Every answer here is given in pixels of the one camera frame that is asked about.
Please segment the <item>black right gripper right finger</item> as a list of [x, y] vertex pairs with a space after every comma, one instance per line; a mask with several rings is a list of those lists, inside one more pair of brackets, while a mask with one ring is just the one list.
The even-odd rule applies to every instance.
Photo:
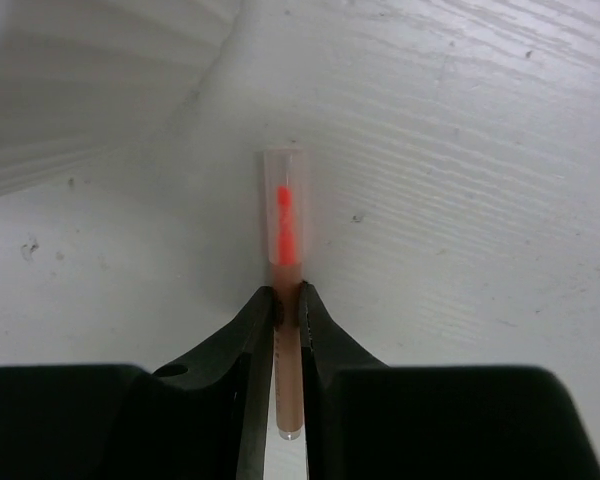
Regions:
[[572, 398], [531, 366], [391, 367], [299, 300], [312, 479], [600, 479]]

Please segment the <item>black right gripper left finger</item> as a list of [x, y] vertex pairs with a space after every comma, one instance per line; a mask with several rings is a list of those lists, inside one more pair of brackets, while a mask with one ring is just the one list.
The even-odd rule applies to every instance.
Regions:
[[0, 479], [260, 479], [274, 294], [148, 372], [0, 366]]

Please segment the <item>brown capped pen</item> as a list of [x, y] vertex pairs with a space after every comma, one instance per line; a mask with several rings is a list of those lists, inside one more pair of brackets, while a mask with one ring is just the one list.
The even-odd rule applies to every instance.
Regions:
[[270, 148], [262, 152], [265, 242], [274, 291], [274, 388], [276, 425], [286, 441], [304, 425], [299, 297], [304, 250], [303, 152]]

